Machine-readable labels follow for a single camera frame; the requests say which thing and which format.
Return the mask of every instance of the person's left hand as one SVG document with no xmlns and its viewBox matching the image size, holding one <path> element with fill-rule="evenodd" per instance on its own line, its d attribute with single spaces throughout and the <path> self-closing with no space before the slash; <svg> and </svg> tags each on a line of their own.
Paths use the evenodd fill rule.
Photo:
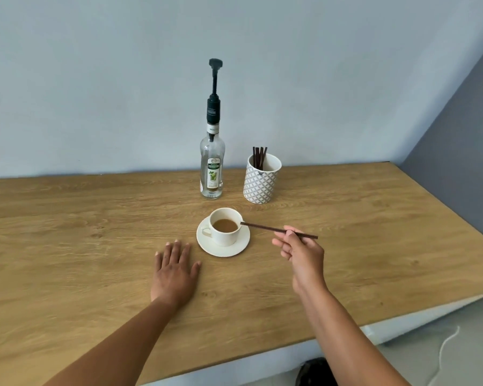
<svg viewBox="0 0 483 386">
<path fill-rule="evenodd" d="M 200 261 L 189 268 L 189 244 L 181 250 L 181 242 L 167 242 L 163 254 L 155 253 L 154 275 L 150 299 L 156 298 L 179 309 L 192 297 L 197 287 Z"/>
</svg>

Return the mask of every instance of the coffee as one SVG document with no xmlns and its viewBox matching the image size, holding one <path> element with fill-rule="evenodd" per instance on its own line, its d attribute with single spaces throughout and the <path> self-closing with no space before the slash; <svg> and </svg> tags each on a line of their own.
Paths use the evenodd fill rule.
<svg viewBox="0 0 483 386">
<path fill-rule="evenodd" d="M 231 233 L 238 229 L 238 225 L 230 219 L 219 219 L 213 223 L 213 228 L 222 233 Z"/>
</svg>

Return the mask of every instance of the saucer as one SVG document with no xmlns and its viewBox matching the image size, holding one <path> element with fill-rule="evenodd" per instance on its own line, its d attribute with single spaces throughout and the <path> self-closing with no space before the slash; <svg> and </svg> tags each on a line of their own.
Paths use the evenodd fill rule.
<svg viewBox="0 0 483 386">
<path fill-rule="evenodd" d="M 237 255 L 242 250 L 244 250 L 250 240 L 250 230 L 247 226 L 242 226 L 239 233 L 238 239 L 231 246 L 218 246 L 212 238 L 202 234 L 202 229 L 208 227 L 206 217 L 200 222 L 199 227 L 197 227 L 197 241 L 202 249 L 207 253 L 217 257 L 231 257 Z"/>
</svg>

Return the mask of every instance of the gray floor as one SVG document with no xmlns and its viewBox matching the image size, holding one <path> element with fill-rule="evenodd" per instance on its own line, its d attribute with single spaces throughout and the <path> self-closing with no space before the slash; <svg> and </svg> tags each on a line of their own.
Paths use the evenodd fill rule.
<svg viewBox="0 0 483 386">
<path fill-rule="evenodd" d="M 436 386 L 483 386 L 483 299 L 431 324 L 379 346 L 392 365 L 412 384 L 425 386 L 438 366 L 438 349 L 456 327 L 442 355 Z M 294 386 L 298 369 L 248 383 L 250 386 Z"/>
</svg>

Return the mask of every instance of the white cable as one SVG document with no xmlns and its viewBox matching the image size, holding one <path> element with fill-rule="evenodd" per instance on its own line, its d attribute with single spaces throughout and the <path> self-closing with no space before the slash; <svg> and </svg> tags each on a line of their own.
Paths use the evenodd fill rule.
<svg viewBox="0 0 483 386">
<path fill-rule="evenodd" d="M 431 380 L 428 382 L 427 386 L 433 386 L 435 384 L 435 380 L 442 371 L 442 351 L 444 350 L 444 345 L 451 340 L 453 337 L 456 337 L 460 333 L 460 326 L 456 327 L 456 332 L 454 332 L 451 336 L 447 337 L 442 345 L 440 345 L 440 350 L 438 351 L 438 369 L 435 374 L 431 377 Z"/>
</svg>

